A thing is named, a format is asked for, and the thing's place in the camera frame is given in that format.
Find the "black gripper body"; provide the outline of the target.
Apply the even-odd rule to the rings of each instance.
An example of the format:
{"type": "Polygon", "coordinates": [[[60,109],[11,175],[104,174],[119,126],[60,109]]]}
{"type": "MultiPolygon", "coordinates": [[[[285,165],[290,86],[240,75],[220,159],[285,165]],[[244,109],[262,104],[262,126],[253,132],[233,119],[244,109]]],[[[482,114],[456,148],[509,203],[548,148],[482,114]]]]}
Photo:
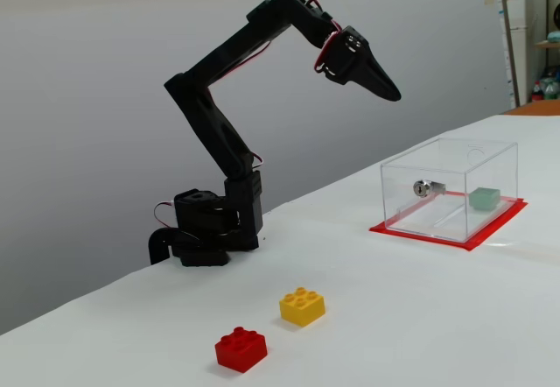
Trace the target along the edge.
{"type": "Polygon", "coordinates": [[[347,26],[328,44],[323,57],[323,73],[328,80],[340,85],[352,81],[365,86],[371,55],[367,40],[352,26],[347,26]]]}

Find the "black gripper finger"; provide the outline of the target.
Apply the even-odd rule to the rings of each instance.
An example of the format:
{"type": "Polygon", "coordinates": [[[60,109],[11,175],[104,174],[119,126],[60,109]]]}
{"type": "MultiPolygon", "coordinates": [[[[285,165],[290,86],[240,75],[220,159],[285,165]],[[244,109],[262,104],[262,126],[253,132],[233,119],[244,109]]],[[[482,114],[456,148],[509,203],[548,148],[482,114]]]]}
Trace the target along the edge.
{"type": "Polygon", "coordinates": [[[365,55],[360,72],[360,85],[386,101],[400,101],[402,95],[371,52],[365,55]]]}
{"type": "Polygon", "coordinates": [[[361,71],[353,74],[350,81],[386,101],[396,101],[396,85],[386,74],[361,71]]]}

